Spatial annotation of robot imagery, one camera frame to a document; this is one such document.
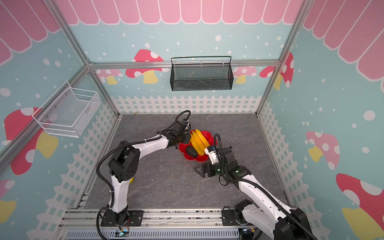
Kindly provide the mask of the dark fake avocado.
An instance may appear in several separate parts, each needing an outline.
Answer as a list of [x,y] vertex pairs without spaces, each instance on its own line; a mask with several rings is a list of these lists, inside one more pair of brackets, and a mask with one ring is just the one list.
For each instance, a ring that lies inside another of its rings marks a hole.
[[187,146],[186,147],[186,154],[190,157],[190,158],[197,158],[199,156],[197,150],[192,147],[192,146]]

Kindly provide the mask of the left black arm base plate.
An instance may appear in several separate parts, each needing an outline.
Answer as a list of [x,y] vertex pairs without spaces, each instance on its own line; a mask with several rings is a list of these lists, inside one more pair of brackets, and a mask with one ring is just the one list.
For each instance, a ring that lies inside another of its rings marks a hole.
[[102,227],[140,227],[143,220],[144,211],[123,210],[115,213],[107,210],[102,216]]

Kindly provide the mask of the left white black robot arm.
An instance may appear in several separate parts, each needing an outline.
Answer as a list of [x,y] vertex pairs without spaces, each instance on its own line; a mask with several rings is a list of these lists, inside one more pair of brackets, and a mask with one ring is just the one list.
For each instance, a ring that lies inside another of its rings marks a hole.
[[191,124],[188,118],[174,122],[149,139],[137,142],[122,141],[118,147],[102,157],[97,166],[96,174],[110,188],[110,201],[104,208],[102,225],[123,226],[129,223],[128,190],[131,180],[138,170],[141,158],[159,150],[188,144],[191,139]]

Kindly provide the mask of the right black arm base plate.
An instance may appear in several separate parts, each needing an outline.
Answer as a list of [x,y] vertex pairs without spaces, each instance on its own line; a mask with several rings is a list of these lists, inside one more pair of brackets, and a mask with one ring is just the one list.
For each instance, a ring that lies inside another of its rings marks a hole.
[[222,214],[222,224],[223,226],[246,226],[248,222],[244,220],[240,212],[237,210],[232,210],[230,208],[224,207],[221,210]]

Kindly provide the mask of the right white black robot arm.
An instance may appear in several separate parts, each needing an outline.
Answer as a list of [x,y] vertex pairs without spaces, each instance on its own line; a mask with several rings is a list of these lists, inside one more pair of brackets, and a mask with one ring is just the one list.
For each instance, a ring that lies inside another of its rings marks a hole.
[[273,196],[256,177],[235,160],[232,148],[209,146],[210,162],[196,168],[202,177],[219,177],[222,186],[234,185],[250,199],[236,205],[237,222],[251,224],[273,240],[314,240],[307,215]]

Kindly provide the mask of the yellow fake banana bunch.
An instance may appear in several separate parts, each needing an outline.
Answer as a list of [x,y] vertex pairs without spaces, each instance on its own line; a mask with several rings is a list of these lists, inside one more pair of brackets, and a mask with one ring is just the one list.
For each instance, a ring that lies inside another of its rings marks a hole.
[[190,145],[197,150],[199,156],[205,155],[206,148],[213,145],[213,143],[214,140],[211,133],[198,129],[191,131]]

